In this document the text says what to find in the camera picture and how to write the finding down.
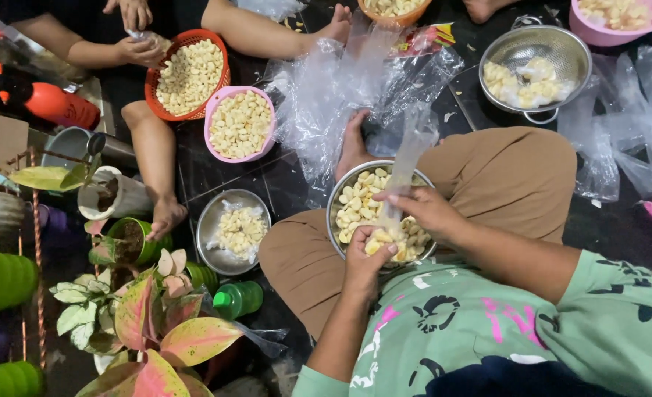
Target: stainless steel bowl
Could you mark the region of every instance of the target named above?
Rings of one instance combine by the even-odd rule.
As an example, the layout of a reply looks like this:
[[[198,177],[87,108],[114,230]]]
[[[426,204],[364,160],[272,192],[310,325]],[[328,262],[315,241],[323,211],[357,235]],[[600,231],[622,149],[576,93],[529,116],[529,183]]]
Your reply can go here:
[[[331,192],[331,197],[328,199],[328,207],[326,208],[326,223],[329,225],[328,237],[331,239],[333,247],[336,249],[336,251],[338,251],[338,254],[341,256],[341,258],[346,258],[346,248],[348,248],[348,244],[344,244],[336,238],[336,236],[338,236],[338,234],[341,232],[341,229],[338,227],[338,225],[336,225],[336,214],[343,208],[343,204],[338,201],[338,196],[342,194],[344,187],[356,184],[357,175],[361,172],[374,172],[376,168],[382,168],[385,171],[392,173],[393,164],[394,161],[392,160],[374,160],[359,165],[351,169],[349,173],[343,176],[341,180],[336,184],[336,187],[334,187],[333,192]],[[427,178],[426,175],[424,175],[418,169],[414,170],[412,185],[429,185],[434,187],[434,184],[431,183],[429,178]],[[417,259],[419,260],[430,257],[434,251],[436,251],[436,243],[433,240],[430,240],[427,243],[424,252],[419,257],[417,257]]]
[[[558,80],[570,80],[577,83],[576,89],[566,100],[552,103],[538,109],[523,109],[502,102],[493,96],[483,79],[482,68],[487,62],[505,66],[513,72],[517,67],[525,66],[533,57],[542,57],[554,65]],[[478,67],[478,78],[485,96],[496,107],[510,113],[524,114],[525,118],[535,124],[546,124],[554,121],[558,108],[571,102],[586,86],[593,71],[591,50],[575,34],[565,29],[549,25],[525,26],[509,31],[498,37],[482,54]],[[554,110],[548,120],[538,121],[529,115]]]
[[[253,263],[250,263],[249,261],[235,258],[235,256],[229,254],[224,249],[206,248],[206,243],[218,231],[218,223],[220,222],[221,215],[225,212],[223,200],[231,204],[242,203],[246,207],[261,207],[262,216],[267,223],[267,230],[272,225],[272,219],[264,201],[257,194],[244,189],[231,189],[218,194],[206,205],[203,212],[201,212],[201,217],[198,219],[198,226],[196,227],[196,247],[198,247],[198,253],[201,259],[203,259],[203,262],[215,270],[215,272],[222,275],[243,274],[257,264],[257,259]]]

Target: bare foot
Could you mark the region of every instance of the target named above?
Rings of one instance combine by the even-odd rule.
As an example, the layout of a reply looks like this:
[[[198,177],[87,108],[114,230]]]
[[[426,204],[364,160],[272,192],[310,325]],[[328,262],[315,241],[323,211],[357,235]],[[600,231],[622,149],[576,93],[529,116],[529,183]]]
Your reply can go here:
[[[334,39],[345,44],[348,41],[348,35],[350,34],[350,18],[352,16],[353,13],[350,12],[349,7],[343,7],[340,4],[336,4],[331,23],[320,31],[314,33],[312,35],[314,36],[314,40],[320,38]]]
[[[341,180],[351,169],[376,159],[374,155],[367,152],[363,135],[360,134],[360,125],[368,114],[370,111],[363,109],[350,117],[346,131],[343,133],[343,150],[341,160],[336,166],[336,181]]]
[[[188,215],[186,207],[173,200],[159,200],[154,205],[154,221],[152,231],[147,235],[147,241],[158,241],[164,235],[184,221]]]
[[[473,22],[483,23],[490,19],[497,10],[517,1],[519,0],[463,0],[463,3]]]

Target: pink colander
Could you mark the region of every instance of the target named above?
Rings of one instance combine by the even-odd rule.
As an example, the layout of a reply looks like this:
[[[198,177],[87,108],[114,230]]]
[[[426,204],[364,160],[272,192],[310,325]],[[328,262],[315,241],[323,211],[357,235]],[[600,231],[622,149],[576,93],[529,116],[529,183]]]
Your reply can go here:
[[[643,3],[652,10],[652,0],[644,0]],[[613,31],[612,29],[594,25],[588,22],[581,14],[581,10],[578,9],[578,0],[571,1],[569,25],[571,31],[576,33],[586,44],[597,45],[599,47],[612,47],[625,44],[652,31],[652,25],[639,31]]]
[[[265,100],[267,100],[267,103],[269,104],[269,109],[272,113],[272,122],[269,124],[269,132],[268,134],[264,137],[264,143],[262,144],[262,149],[257,152],[257,153],[252,153],[249,156],[245,156],[244,158],[225,158],[221,156],[218,151],[216,151],[213,148],[213,144],[209,140],[211,138],[211,125],[213,124],[213,113],[215,113],[216,107],[221,103],[221,101],[224,98],[227,97],[234,97],[235,95],[238,94],[245,94],[248,91],[252,91],[256,93],[257,95],[262,96]],[[210,150],[211,154],[215,156],[220,161],[224,162],[231,162],[231,163],[237,163],[237,162],[250,162],[250,161],[255,161],[260,158],[263,158],[264,155],[267,154],[267,152],[272,149],[272,146],[274,146],[274,139],[272,139],[272,134],[274,133],[274,127],[276,125],[276,118],[277,115],[274,113],[274,105],[272,104],[272,101],[269,99],[267,94],[263,91],[260,90],[260,88],[255,88],[255,87],[250,87],[250,86],[244,86],[244,87],[233,87],[233,86],[227,86],[223,87],[220,90],[216,91],[213,96],[211,96],[211,99],[208,100],[206,104],[206,124],[204,127],[204,138],[206,139],[206,146],[208,146],[208,150]]]

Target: green pot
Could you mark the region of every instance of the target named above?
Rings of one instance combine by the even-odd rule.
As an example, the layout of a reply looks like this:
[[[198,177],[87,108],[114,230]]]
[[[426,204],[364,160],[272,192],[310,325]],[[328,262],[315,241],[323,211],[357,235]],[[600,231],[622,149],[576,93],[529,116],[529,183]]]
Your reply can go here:
[[[191,285],[198,288],[200,284],[206,284],[206,288],[211,295],[215,295],[218,290],[218,275],[208,266],[186,262],[186,270],[191,277]]]
[[[145,222],[145,221],[139,221],[134,218],[123,218],[120,219],[119,221],[115,222],[115,224],[108,230],[108,236],[112,238],[117,238],[115,236],[115,233],[125,224],[129,222],[137,222],[139,224],[139,227],[142,228],[142,251],[139,253],[139,257],[137,257],[135,264],[136,265],[142,265],[146,263],[154,263],[159,260],[159,257],[161,257],[161,249],[166,248],[167,250],[171,251],[171,248],[173,247],[173,240],[171,239],[171,233],[167,233],[161,240],[159,241],[151,241],[148,242],[146,241],[147,235],[152,231],[152,224]]]
[[[26,362],[0,364],[0,397],[37,397],[43,395],[43,375]]]
[[[31,299],[39,283],[38,270],[28,258],[0,253],[0,310]]]

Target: red bottle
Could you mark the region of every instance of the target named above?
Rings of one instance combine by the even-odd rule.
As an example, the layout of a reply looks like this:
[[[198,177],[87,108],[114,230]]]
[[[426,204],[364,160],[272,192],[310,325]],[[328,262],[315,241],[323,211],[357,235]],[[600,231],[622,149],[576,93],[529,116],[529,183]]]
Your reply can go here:
[[[49,83],[30,82],[0,64],[4,104],[22,103],[36,116],[64,127],[77,126],[93,131],[101,121],[98,107],[78,95]]]

